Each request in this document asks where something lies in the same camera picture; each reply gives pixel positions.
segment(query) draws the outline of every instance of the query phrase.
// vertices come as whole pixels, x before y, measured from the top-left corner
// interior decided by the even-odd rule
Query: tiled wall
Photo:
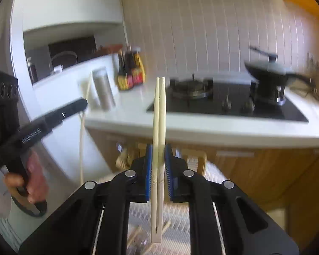
[[[278,62],[305,72],[319,60],[319,21],[283,0],[122,0],[130,45],[155,74],[246,72],[264,59],[248,45],[277,52]]]

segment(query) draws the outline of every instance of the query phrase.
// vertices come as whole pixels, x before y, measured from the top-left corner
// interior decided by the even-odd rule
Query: black glass cooktop
[[[167,112],[196,113],[212,115],[242,116],[250,118],[269,118],[286,121],[308,122],[301,111],[286,98],[282,106],[255,103],[254,110],[248,110],[250,85],[214,83],[213,95],[202,99],[180,99],[172,96],[170,87],[166,90]],[[226,97],[231,103],[225,109]],[[147,111],[153,111],[151,104]]]

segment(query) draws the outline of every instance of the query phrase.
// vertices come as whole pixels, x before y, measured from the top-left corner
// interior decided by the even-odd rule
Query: gas stove
[[[241,116],[308,122],[301,111],[284,95],[284,89],[252,82],[231,84],[170,79],[166,89],[167,112]],[[147,111],[153,111],[153,104]]]

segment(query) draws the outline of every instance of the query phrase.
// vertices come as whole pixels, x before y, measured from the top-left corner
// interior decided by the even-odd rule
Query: stove burner
[[[250,97],[254,103],[261,102],[270,105],[284,105],[286,98],[284,96],[285,87],[271,84],[252,82],[250,85]]]
[[[213,96],[213,86],[214,83],[212,79],[196,81],[194,75],[192,75],[192,80],[181,82],[177,79],[170,79],[172,96],[178,99],[201,99]]]

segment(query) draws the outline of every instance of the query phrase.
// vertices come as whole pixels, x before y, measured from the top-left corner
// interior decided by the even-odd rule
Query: pan handle
[[[253,51],[256,51],[256,52],[258,52],[258,53],[260,53],[262,55],[268,56],[268,61],[269,62],[276,62],[276,59],[278,58],[277,54],[270,54],[269,52],[261,51],[257,47],[254,47],[254,46],[251,46],[251,45],[249,45],[249,49],[253,50]]]
[[[306,77],[296,73],[287,73],[286,77],[287,77],[287,80],[289,80],[290,78],[299,79],[303,81],[304,83],[306,83],[309,87],[315,88],[315,83],[310,77]]]

